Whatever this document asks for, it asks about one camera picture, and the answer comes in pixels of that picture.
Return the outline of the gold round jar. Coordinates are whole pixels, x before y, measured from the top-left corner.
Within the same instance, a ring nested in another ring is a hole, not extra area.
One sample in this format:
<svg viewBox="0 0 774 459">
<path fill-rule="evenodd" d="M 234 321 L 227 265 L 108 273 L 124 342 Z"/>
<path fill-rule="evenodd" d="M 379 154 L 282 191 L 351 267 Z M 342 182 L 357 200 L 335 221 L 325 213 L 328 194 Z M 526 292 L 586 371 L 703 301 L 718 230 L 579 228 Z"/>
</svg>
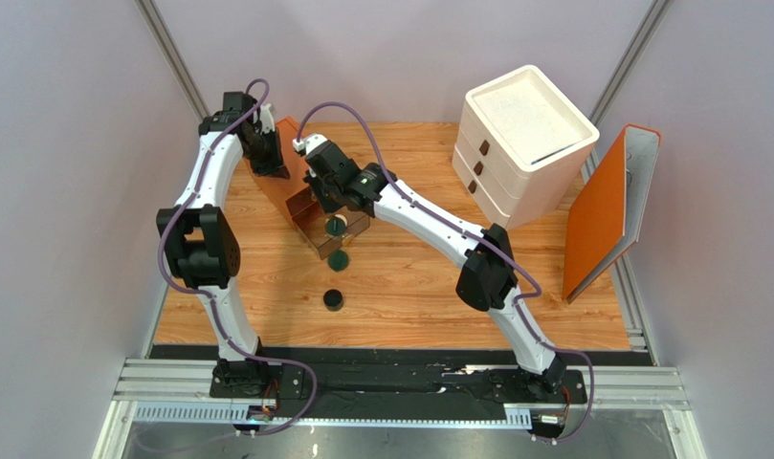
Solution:
<svg viewBox="0 0 774 459">
<path fill-rule="evenodd" d="M 347 224 L 346 220 L 341 215 L 336 215 L 327 220 L 325 223 L 325 231 L 331 236 L 341 236 L 346 233 Z"/>
</svg>

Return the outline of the clear bottom drawer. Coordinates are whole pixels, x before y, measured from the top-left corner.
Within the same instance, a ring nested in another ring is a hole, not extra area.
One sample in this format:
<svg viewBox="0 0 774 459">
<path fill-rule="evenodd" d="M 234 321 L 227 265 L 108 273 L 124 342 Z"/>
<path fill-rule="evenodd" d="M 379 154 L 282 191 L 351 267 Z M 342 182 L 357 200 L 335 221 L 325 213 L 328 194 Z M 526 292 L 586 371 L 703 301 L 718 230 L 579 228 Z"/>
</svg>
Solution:
<svg viewBox="0 0 774 459">
<path fill-rule="evenodd" d="M 347 224 L 346 233 L 331 236 L 325 231 L 325 223 L 333 216 L 341 215 Z M 349 244 L 356 236 L 370 226 L 370 217 L 360 211 L 341 208 L 336 212 L 324 213 L 320 206 L 313 205 L 294 217 L 296 228 L 307 246 L 319 259 L 325 259 L 335 250 Z"/>
</svg>

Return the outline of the black round compact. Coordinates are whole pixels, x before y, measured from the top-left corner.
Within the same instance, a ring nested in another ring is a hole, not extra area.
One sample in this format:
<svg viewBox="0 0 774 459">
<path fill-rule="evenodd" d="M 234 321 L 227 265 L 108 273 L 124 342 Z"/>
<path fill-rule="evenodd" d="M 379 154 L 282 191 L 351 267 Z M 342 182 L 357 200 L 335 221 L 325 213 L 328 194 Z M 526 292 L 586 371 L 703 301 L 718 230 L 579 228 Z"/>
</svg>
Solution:
<svg viewBox="0 0 774 459">
<path fill-rule="evenodd" d="M 337 289 L 327 290 L 322 296 L 324 307 L 330 312 L 337 312 L 344 305 L 343 293 Z"/>
</svg>

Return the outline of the dark green round compact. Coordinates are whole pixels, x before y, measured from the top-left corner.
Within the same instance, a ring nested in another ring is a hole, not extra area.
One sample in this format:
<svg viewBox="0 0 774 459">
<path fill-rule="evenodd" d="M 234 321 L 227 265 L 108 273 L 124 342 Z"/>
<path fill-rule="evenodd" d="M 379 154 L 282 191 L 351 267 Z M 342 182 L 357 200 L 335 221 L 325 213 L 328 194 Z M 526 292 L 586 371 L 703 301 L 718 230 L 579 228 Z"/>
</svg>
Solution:
<svg viewBox="0 0 774 459">
<path fill-rule="evenodd" d="M 327 265 L 333 272 L 342 272 L 349 266 L 349 255 L 344 250 L 332 251 L 327 257 Z"/>
</svg>

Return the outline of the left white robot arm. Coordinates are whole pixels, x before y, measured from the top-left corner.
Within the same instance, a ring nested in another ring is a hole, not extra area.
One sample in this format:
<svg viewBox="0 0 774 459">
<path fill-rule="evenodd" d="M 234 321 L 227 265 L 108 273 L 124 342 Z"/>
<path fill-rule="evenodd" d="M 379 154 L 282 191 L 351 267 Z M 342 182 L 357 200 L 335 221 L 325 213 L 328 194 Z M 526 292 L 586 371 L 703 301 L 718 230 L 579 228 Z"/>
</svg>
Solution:
<svg viewBox="0 0 774 459">
<path fill-rule="evenodd" d="M 264 98 L 225 93 L 221 110 L 198 127 L 200 151 L 182 195 L 156 216 L 162 276 L 172 289 L 202 302 L 217 337 L 212 381 L 219 388 L 259 392 L 271 382 L 236 285 L 241 250 L 223 206 L 242 159 L 261 160 L 265 171 L 280 164 L 272 110 Z"/>
</svg>

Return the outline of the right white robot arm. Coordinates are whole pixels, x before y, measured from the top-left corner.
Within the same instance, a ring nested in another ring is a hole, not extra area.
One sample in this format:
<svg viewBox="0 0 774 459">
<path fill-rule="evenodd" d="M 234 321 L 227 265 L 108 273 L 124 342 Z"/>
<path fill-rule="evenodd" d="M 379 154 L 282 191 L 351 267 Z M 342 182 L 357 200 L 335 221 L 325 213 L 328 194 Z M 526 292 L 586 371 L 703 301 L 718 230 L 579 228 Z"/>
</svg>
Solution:
<svg viewBox="0 0 774 459">
<path fill-rule="evenodd" d="M 566 365 L 527 311 L 507 231 L 457 218 L 421 197 L 380 164 L 360 168 L 325 136 L 296 139 L 306 183 L 327 212 L 359 210 L 391 223 L 444 254 L 459 270 L 458 297 L 486 313 L 514 352 L 519 367 L 547 390 L 562 382 Z"/>
</svg>

